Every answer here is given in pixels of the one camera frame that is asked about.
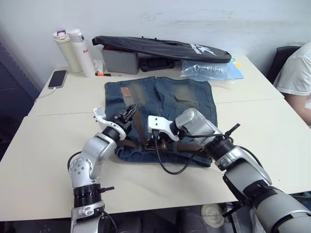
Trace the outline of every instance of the black cable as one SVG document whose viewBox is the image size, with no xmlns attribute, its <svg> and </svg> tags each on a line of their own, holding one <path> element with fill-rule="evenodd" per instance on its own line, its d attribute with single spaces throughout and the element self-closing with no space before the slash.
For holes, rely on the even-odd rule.
<svg viewBox="0 0 311 233">
<path fill-rule="evenodd" d="M 236 212 L 237 210 L 241 209 L 242 207 L 244 207 L 244 205 L 239 203 L 239 205 L 237 205 L 236 207 L 232 208 L 228 212 L 224 213 L 223 217 L 227 217 L 229 215 L 232 215 L 234 212 Z"/>
<path fill-rule="evenodd" d="M 223 136 L 225 138 L 229 138 L 229 140 L 231 141 L 231 143 L 233 144 L 233 138 L 225 135 L 225 134 L 203 134 L 203 135 L 189 135 L 187 134 L 186 137 L 189 138 L 196 138 L 196 137 L 214 137 L 214 136 Z M 259 159 L 247 148 L 239 146 L 241 149 L 243 149 L 244 151 L 248 152 L 255 160 L 256 162 L 263 168 L 261 162 L 259 161 Z"/>
<path fill-rule="evenodd" d="M 104 215 L 106 215 L 110 219 L 110 221 L 112 222 L 112 225 L 115 229 L 115 232 L 117 233 L 118 232 L 117 231 L 117 225 L 116 225 L 115 221 L 113 220 L 112 216 L 110 216 L 110 214 L 108 214 L 105 210 L 103 211 L 103 213 L 104 213 Z"/>
<path fill-rule="evenodd" d="M 259 161 L 259 159 L 249 149 L 247 149 L 245 147 L 242 147 L 242 146 L 238 146 L 238 147 L 240 147 L 244 151 L 248 152 L 256 160 L 256 162 L 259 164 L 259 166 L 261 166 L 263 168 L 263 166 L 262 166 L 261 162 Z"/>
<path fill-rule="evenodd" d="M 186 137 L 189 137 L 189 138 L 196 138 L 196 137 L 216 137 L 216 136 L 224 136 L 226 137 L 226 135 L 224 134 L 202 134 L 202 135 L 190 135 L 190 134 L 186 134 Z"/>
<path fill-rule="evenodd" d="M 233 233 L 237 233 L 237 229 L 236 229 L 236 227 L 235 227 L 235 224 L 234 224 L 234 220 L 233 220 L 232 215 L 229 216 L 229 219 L 230 219 L 230 222 L 231 222 L 231 226 L 232 226 Z"/>
<path fill-rule="evenodd" d="M 291 195 L 293 198 L 296 199 L 301 199 L 301 200 L 311 200 L 311 197 L 303 197 L 303 196 L 295 196 L 295 195 Z"/>
<path fill-rule="evenodd" d="M 158 148 L 157 148 L 156 138 L 155 138 L 154 141 L 155 141 L 156 155 L 157 155 L 157 158 L 158 158 L 158 160 L 159 160 L 159 163 L 160 163 L 161 167 L 163 168 L 163 170 L 165 170 L 167 173 L 169 173 L 169 174 L 171 174 L 171 175 L 178 175 L 178 174 L 182 173 L 182 172 L 189 166 L 189 164 L 191 163 L 191 161 L 193 160 L 193 158 L 194 158 L 199 152 L 201 152 L 201 150 L 197 150 L 196 153 L 194 153 L 194 154 L 188 159 L 187 163 L 185 164 L 185 166 L 184 166 L 181 170 L 179 170 L 179 171 L 177 171 L 177 172 L 172 172 L 172 171 L 167 170 L 167 169 L 164 167 L 164 165 L 163 165 L 163 163 L 162 163 L 162 161 L 161 161 L 161 157 L 160 157 L 160 154 L 159 154 L 159 150 L 158 150 Z"/>
<path fill-rule="evenodd" d="M 81 153 L 81 151 L 79 151 L 79 152 L 77 152 L 77 153 L 74 153 L 72 156 L 70 156 L 70 158 L 68 159 L 68 162 L 67 162 L 67 170 L 69 170 L 70 161 L 72 160 L 72 158 L 73 158 L 74 156 L 76 156 L 77 154 L 80 154 L 80 153 Z"/>
</svg>

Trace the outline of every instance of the denim shorts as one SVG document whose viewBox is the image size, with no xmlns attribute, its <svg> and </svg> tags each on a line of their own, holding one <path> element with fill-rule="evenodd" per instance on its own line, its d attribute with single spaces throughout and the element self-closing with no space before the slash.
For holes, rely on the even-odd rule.
<svg viewBox="0 0 311 233">
<path fill-rule="evenodd" d="M 211 86 L 208 82 L 194 80 L 173 80 L 167 77 L 149 77 L 130 81 L 105 84 L 107 118 L 119 114 L 127 107 L 123 100 L 121 87 L 127 87 L 134 103 L 138 105 L 141 122 L 147 139 L 151 134 L 147 130 L 148 115 L 165 117 L 174 121 L 177 116 L 188 108 L 198 109 L 206 119 L 217 126 L 216 106 L 213 100 Z M 139 148 L 127 146 L 119 147 L 116 155 L 123 161 L 138 163 L 157 163 L 155 151 L 145 150 L 142 146 L 138 132 L 132 124 L 128 135 L 132 140 L 138 141 Z M 186 138 L 180 143 L 188 143 L 192 139 Z M 160 156 L 164 163 L 185 164 L 194 152 L 162 150 Z M 204 156 L 195 156 L 192 165 L 210 166 L 211 159 Z"/>
</svg>

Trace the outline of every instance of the person's arm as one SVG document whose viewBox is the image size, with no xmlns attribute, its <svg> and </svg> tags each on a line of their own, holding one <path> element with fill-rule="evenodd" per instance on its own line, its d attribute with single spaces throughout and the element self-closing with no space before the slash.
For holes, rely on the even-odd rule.
<svg viewBox="0 0 311 233">
<path fill-rule="evenodd" d="M 285 100 L 300 115 L 300 117 L 311 126 L 311 110 L 305 107 L 308 96 L 298 96 L 284 93 Z"/>
</svg>

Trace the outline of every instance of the black bag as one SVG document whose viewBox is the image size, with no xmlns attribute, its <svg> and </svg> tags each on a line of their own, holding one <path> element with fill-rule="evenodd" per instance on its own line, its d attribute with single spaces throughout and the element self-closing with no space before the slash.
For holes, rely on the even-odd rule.
<svg viewBox="0 0 311 233">
<path fill-rule="evenodd" d="M 187 44 L 179 41 L 157 40 L 138 37 L 104 36 L 92 39 L 93 45 L 112 46 L 118 49 L 141 52 L 178 60 L 207 63 L 228 63 L 231 55 L 209 46 Z"/>
</svg>

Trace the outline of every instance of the person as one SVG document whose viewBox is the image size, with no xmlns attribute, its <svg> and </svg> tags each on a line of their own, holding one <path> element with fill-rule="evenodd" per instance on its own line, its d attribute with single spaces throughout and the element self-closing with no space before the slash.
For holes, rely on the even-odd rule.
<svg viewBox="0 0 311 233">
<path fill-rule="evenodd" d="M 306 124 L 311 126 L 311 42 L 287 59 L 274 86 Z"/>
</svg>

